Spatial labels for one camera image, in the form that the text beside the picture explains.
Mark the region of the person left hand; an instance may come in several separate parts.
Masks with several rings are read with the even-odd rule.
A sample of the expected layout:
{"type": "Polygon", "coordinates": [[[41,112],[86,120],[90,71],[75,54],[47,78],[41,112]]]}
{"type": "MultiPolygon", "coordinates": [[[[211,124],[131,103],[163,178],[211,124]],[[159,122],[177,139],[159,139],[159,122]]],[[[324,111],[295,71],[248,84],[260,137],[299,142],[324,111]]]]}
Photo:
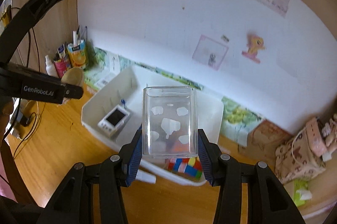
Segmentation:
{"type": "Polygon", "coordinates": [[[13,113],[13,110],[14,110],[13,101],[10,100],[8,102],[5,102],[5,104],[3,105],[2,110],[1,110],[1,115],[2,116],[9,116],[13,113]]]}

